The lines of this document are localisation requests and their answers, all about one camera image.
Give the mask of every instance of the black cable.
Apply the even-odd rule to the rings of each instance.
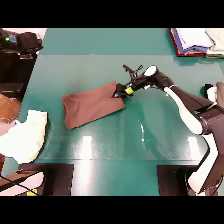
[[[37,194],[37,193],[34,192],[33,190],[29,189],[28,187],[25,187],[25,186],[23,186],[23,185],[21,185],[21,184],[15,183],[13,180],[9,180],[8,178],[3,177],[1,174],[0,174],[0,177],[1,177],[2,179],[4,179],[4,180],[9,181],[9,182],[12,183],[13,185],[18,185],[18,186],[20,186],[20,187],[23,187],[23,188],[25,188],[26,190],[32,192],[33,194],[35,194],[35,195],[37,195],[37,196],[40,196],[39,194]]]
[[[222,175],[222,177],[221,177],[221,179],[220,179],[220,181],[219,181],[219,185],[216,187],[216,189],[213,191],[213,193],[211,194],[211,196],[213,196],[217,191],[218,191],[218,189],[219,189],[219,187],[221,186],[221,184],[222,184],[222,181],[223,181],[223,175]]]

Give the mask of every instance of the table surface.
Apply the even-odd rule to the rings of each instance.
[[[168,29],[161,28],[49,28],[43,45],[19,120],[29,109],[48,112],[36,162],[74,163],[72,195],[159,195],[156,165],[201,160],[205,141],[187,129],[176,104],[159,90],[140,90],[126,99],[126,109],[73,130],[65,128],[62,97],[112,80],[128,82],[123,64],[157,65],[180,88],[200,95],[204,84],[223,81],[221,60],[176,57]]]

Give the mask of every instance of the robotic arm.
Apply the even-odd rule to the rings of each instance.
[[[142,66],[136,71],[126,65],[123,67],[129,72],[131,81],[125,85],[117,84],[113,96],[133,96],[135,91],[153,86],[166,92],[176,102],[185,125],[192,133],[202,135],[208,144],[208,152],[187,180],[190,188],[201,193],[215,186],[224,172],[224,109],[203,97],[181,90],[156,66],[150,66],[139,76],[137,73]]]

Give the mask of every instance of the green table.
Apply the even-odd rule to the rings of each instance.
[[[123,64],[155,64],[178,86],[200,95],[205,83],[223,81],[219,60],[176,57],[167,29],[48,29],[44,47],[19,120],[26,120],[29,109],[49,113],[36,162],[74,163],[72,195],[158,195],[157,164],[201,160],[206,143],[159,90],[138,91],[126,109],[71,131],[61,99],[112,80],[128,82]]]

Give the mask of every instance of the folded brown cloth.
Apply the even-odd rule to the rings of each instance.
[[[224,108],[224,82],[217,82],[217,104]]]
[[[122,98],[112,98],[115,90],[116,81],[113,81],[93,90],[64,96],[66,127],[71,130],[124,109]]]

